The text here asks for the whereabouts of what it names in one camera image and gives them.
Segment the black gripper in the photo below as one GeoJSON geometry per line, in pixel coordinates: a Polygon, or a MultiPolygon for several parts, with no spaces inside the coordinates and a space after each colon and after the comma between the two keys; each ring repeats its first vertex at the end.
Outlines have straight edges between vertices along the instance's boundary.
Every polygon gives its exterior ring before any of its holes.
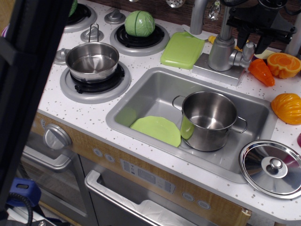
{"type": "Polygon", "coordinates": [[[227,25],[238,31],[238,48],[243,48],[251,34],[260,36],[255,49],[256,55],[263,53],[276,40],[288,44],[297,28],[279,12],[286,8],[286,4],[286,0],[259,0],[255,6],[248,8],[232,4],[227,25]]]}

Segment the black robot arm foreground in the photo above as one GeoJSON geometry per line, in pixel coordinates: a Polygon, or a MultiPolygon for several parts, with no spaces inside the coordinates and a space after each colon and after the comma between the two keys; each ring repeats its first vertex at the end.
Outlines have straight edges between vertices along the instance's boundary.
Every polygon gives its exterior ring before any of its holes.
{"type": "MultiPolygon", "coordinates": [[[[29,134],[35,113],[41,112],[47,97],[46,82],[53,79],[52,61],[70,8],[69,1],[37,1],[30,9],[28,1],[16,3],[7,37],[1,38],[0,91],[0,199],[5,202],[16,166],[29,134]]],[[[87,116],[78,120],[55,118],[77,132],[81,147],[77,152],[94,156],[90,145],[101,149],[127,153],[135,163],[149,163],[149,170],[170,179],[176,189],[173,194],[150,185],[149,190],[197,214],[203,210],[195,202],[182,197],[186,192],[207,202],[209,197],[221,197],[239,206],[264,215],[274,221],[300,221],[300,198],[277,199],[256,191],[249,183],[233,182],[209,170],[208,163],[194,155],[153,139],[151,144],[139,141],[138,133],[125,128],[114,130],[108,123],[92,125],[87,116]]]]}

